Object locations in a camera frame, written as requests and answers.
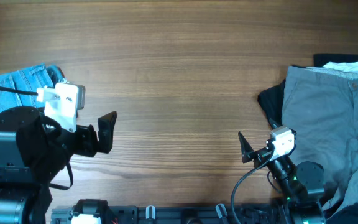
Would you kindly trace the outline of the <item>light blue denim jeans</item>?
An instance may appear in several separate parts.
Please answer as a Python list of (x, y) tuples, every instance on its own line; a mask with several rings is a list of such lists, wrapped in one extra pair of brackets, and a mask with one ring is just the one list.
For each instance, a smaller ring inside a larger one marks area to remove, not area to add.
[[(28, 92), (35, 92), (45, 86), (53, 88), (57, 83), (64, 82), (66, 78), (56, 65), (34, 65), (0, 75), (0, 87)], [(43, 108), (45, 104), (38, 102), (37, 97), (33, 95), (0, 91), (0, 113), (17, 106)]]

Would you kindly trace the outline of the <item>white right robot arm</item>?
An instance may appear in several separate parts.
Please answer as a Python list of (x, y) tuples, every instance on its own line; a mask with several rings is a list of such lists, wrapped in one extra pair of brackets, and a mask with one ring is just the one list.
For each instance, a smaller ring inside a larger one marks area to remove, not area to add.
[(266, 146), (253, 150), (241, 132), (238, 132), (241, 145), (242, 162), (253, 162), (254, 168), (243, 175), (236, 183), (231, 194), (231, 209), (237, 188), (251, 174), (267, 167), (276, 180), (283, 199), (274, 209), (279, 223), (325, 223), (320, 198), (324, 195), (324, 168), (316, 162), (294, 164), (290, 155), (296, 149), (296, 131), (280, 126), (271, 130)]

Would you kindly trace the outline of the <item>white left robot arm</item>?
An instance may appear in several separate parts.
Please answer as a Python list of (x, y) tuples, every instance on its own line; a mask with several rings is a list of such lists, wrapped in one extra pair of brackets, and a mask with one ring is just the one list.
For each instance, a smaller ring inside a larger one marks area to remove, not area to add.
[(64, 129), (63, 123), (31, 106), (0, 113), (0, 223), (45, 223), (52, 180), (63, 169), (73, 175), (70, 159), (94, 157), (112, 149), (115, 111), (92, 125)]

